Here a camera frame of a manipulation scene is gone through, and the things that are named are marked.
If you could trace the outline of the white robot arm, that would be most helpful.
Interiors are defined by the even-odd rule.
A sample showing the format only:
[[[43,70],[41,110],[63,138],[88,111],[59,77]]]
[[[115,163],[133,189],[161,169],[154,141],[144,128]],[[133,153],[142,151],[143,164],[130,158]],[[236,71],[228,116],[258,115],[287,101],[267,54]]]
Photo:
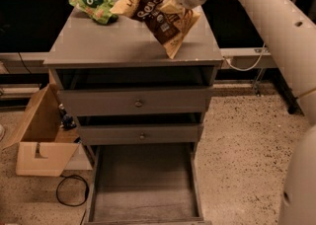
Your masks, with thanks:
[[[166,0],[195,8],[206,0]],[[311,124],[284,181],[278,225],[316,225],[316,26],[290,0],[238,0]]]

